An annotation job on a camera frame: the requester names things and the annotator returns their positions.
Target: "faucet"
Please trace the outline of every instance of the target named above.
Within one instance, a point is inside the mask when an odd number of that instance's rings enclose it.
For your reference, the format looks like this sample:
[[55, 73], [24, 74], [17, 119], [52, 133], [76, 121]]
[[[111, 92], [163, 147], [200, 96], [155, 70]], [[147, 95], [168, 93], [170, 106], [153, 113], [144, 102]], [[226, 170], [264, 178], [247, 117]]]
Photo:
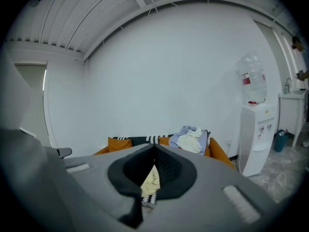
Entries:
[[286, 86], [287, 86], [287, 88], [288, 88], [288, 94], [290, 93], [290, 85], [289, 85], [289, 80], [291, 80], [291, 78], [290, 78], [290, 77], [286, 79]]

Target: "blue bucket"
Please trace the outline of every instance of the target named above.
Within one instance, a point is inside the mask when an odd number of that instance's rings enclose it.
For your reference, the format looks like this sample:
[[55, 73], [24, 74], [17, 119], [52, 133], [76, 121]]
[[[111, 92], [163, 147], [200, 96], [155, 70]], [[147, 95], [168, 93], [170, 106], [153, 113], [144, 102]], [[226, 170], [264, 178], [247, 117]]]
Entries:
[[280, 136], [279, 133], [284, 130], [278, 130], [276, 134], [276, 141], [275, 141], [275, 151], [281, 152], [285, 146], [286, 141], [288, 140], [288, 135]]

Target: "concrete floor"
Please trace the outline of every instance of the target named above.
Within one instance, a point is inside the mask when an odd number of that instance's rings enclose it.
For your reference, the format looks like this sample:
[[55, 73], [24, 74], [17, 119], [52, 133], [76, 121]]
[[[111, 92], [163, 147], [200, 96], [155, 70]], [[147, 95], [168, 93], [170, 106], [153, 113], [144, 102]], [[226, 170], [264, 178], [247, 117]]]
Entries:
[[274, 151], [273, 144], [261, 173], [249, 177], [266, 190], [277, 203], [297, 192], [306, 167], [309, 167], [309, 148], [301, 145], [304, 140], [309, 139], [308, 129], [309, 126], [306, 125], [298, 137], [295, 148], [292, 148], [292, 135], [280, 153]]

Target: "orange couch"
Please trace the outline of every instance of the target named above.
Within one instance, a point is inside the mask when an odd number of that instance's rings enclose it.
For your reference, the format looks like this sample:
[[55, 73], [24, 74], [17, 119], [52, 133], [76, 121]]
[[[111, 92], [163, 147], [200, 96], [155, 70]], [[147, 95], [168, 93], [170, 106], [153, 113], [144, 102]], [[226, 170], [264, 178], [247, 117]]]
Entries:
[[[163, 141], [161, 144], [163, 145], [169, 145], [168, 140]], [[108, 146], [98, 151], [95, 155], [100, 155], [104, 153], [109, 153]], [[205, 150], [205, 157], [211, 157], [215, 158], [217, 160], [225, 162], [227, 165], [235, 169], [234, 164], [230, 161], [230, 159], [227, 157], [226, 153], [223, 151], [223, 149], [220, 147], [220, 145], [217, 143], [217, 141], [214, 138], [210, 138], [210, 148], [209, 150]]]

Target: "white cabinet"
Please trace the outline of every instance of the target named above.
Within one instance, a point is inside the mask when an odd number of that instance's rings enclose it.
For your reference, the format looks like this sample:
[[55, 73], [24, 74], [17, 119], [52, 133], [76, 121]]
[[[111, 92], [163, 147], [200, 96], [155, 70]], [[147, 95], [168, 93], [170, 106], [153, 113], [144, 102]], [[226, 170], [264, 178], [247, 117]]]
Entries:
[[307, 92], [294, 90], [290, 94], [280, 94], [279, 130], [294, 134], [292, 147], [295, 147], [299, 133], [307, 118]]
[[244, 176], [261, 172], [274, 137], [275, 114], [276, 108], [267, 104], [242, 108], [237, 165]]

